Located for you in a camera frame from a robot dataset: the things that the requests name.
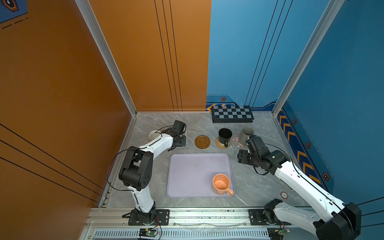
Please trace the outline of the white mug purple handle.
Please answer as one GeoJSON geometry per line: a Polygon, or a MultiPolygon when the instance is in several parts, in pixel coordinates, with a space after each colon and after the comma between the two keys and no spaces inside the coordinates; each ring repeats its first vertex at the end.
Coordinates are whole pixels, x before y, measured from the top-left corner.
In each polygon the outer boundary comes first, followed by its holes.
{"type": "Polygon", "coordinates": [[[149,141],[152,142],[161,136],[162,136],[162,133],[159,130],[153,130],[149,133],[148,138],[149,138],[149,141]]]}

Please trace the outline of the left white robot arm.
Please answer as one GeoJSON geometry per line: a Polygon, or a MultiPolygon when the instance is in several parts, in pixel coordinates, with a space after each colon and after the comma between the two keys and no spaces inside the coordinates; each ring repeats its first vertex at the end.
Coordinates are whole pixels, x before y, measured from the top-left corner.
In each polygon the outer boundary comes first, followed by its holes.
{"type": "Polygon", "coordinates": [[[119,171],[121,180],[131,192],[135,201],[135,208],[128,214],[134,223],[152,224],[156,218],[156,203],[151,197],[149,183],[152,178],[153,162],[164,151],[185,147],[184,135],[187,126],[181,121],[175,121],[166,130],[156,131],[159,135],[146,145],[129,147],[119,171]]]}

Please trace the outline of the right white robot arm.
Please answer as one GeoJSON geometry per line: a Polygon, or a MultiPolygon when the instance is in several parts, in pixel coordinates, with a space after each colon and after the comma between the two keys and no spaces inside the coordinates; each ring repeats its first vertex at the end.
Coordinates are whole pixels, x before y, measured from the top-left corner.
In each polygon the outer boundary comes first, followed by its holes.
{"type": "Polygon", "coordinates": [[[314,210],[308,212],[274,199],[264,206],[264,221],[269,225],[283,222],[295,225],[320,240],[354,240],[361,234],[362,211],[354,203],[345,204],[305,175],[281,151],[266,147],[260,137],[246,140],[247,150],[240,150],[238,162],[260,167],[298,193],[314,210]]]}

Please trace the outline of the black mug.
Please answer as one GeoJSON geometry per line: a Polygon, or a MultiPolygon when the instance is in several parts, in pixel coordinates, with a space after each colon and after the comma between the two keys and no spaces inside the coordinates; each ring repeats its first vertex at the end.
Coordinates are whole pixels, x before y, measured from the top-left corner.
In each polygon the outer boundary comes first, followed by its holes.
{"type": "Polygon", "coordinates": [[[219,130],[219,143],[227,148],[230,145],[231,137],[233,133],[230,129],[222,128],[219,130]]]}

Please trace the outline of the brown wooden round coaster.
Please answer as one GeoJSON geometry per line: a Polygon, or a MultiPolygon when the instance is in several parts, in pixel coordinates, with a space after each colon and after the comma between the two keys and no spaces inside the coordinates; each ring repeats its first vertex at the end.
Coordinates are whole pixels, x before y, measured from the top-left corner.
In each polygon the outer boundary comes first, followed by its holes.
{"type": "Polygon", "coordinates": [[[195,145],[199,149],[206,149],[210,146],[211,140],[208,136],[200,135],[195,138],[195,145]]]}

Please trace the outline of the orange mug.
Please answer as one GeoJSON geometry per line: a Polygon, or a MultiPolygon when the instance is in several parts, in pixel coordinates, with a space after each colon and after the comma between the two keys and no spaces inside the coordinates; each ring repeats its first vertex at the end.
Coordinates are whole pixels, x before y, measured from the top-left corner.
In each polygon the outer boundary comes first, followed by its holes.
{"type": "Polygon", "coordinates": [[[224,174],[214,176],[213,190],[218,195],[228,194],[230,197],[234,195],[234,191],[231,189],[231,181],[229,177],[224,174]]]}

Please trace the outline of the woven rattan round coaster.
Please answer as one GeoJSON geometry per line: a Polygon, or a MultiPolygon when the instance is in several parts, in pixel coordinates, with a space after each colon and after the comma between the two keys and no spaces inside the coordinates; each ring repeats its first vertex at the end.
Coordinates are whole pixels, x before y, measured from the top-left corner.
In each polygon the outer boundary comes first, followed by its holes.
{"type": "Polygon", "coordinates": [[[220,148],[220,149],[227,149],[231,146],[231,141],[228,142],[228,146],[226,147],[225,144],[222,144],[220,141],[219,141],[219,137],[216,138],[216,145],[220,148]]]}

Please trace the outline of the grey mug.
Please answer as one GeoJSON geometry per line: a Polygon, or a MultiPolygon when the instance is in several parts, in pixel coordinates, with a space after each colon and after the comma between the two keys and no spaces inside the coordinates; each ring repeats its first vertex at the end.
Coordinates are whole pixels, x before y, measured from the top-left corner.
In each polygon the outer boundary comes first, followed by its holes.
{"type": "Polygon", "coordinates": [[[239,134],[239,145],[245,146],[246,141],[254,134],[254,130],[251,127],[243,127],[239,134]]]}

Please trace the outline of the pink cherry blossom coaster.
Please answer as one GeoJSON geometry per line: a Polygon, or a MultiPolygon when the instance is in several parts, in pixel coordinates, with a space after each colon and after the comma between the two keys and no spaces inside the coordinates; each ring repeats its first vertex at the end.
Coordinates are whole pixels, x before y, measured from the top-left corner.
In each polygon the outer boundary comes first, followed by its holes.
{"type": "Polygon", "coordinates": [[[243,135],[238,135],[236,137],[233,137],[232,138],[232,141],[235,143],[235,146],[240,149],[240,150],[246,150],[247,149],[247,145],[246,145],[246,140],[248,139],[247,136],[243,136],[243,135]]]}

